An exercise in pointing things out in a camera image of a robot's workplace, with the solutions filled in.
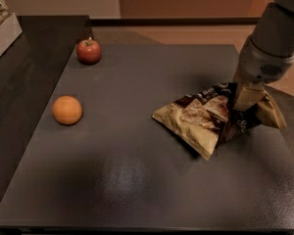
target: gray table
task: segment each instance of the gray table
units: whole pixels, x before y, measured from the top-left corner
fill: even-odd
[[[163,105],[231,81],[233,46],[104,45],[95,66],[75,52],[0,204],[0,228],[294,231],[294,157],[259,126],[209,162],[151,119]],[[60,95],[84,109],[53,120]]]

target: black strip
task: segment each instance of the black strip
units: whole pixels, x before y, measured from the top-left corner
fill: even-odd
[[[92,26],[256,24],[259,18],[91,19]]]

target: box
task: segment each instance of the box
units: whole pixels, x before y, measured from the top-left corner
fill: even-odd
[[[0,24],[0,56],[22,32],[17,16],[14,13]]]

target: dark countertop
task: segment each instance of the dark countertop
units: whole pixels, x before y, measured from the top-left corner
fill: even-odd
[[[23,33],[0,57],[0,201],[87,16],[19,17]]]

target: red apple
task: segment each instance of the red apple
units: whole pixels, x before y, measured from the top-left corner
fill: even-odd
[[[101,58],[101,48],[98,42],[89,37],[87,40],[81,40],[76,47],[78,59],[86,64],[97,63]]]

